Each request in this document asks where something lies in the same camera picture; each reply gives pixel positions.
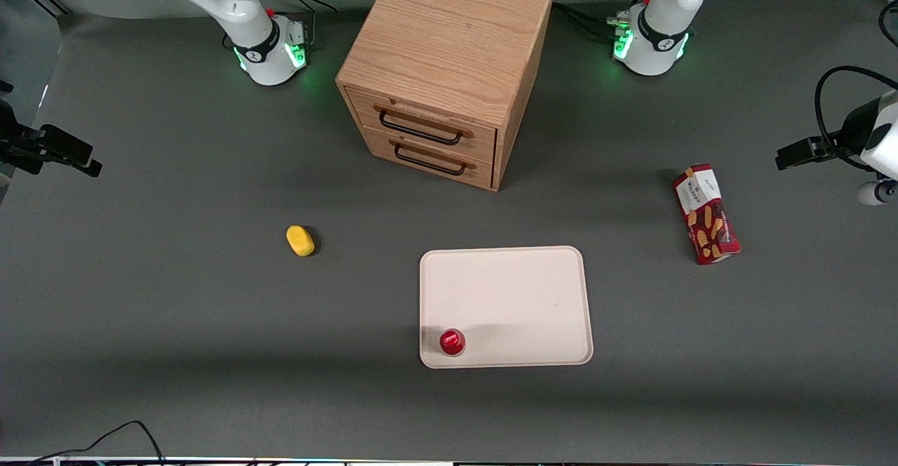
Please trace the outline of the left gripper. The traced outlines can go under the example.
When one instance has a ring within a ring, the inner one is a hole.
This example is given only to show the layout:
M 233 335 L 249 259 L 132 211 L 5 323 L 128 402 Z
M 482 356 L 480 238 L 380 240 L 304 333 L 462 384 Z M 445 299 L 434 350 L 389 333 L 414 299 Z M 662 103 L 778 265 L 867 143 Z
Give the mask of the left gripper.
M 775 157 L 777 170 L 832 159 L 851 166 L 882 166 L 882 159 L 875 153 L 882 137 L 882 124 L 878 123 L 881 104 L 882 96 L 852 110 L 841 129 L 830 135 L 831 146 L 822 136 L 811 136 L 780 147 Z

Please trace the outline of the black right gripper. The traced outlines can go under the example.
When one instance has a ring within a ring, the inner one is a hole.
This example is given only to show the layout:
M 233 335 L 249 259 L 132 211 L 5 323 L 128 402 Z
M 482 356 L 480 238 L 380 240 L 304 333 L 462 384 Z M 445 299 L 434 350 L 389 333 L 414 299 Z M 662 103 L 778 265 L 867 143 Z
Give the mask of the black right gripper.
M 13 108 L 1 100 L 1 162 L 7 174 L 12 168 L 38 175 L 43 166 L 42 149 L 36 137 L 41 135 L 42 149 L 56 159 L 69 162 L 71 168 L 98 178 L 102 163 L 92 159 L 93 146 L 55 125 L 44 124 L 41 134 L 22 125 Z

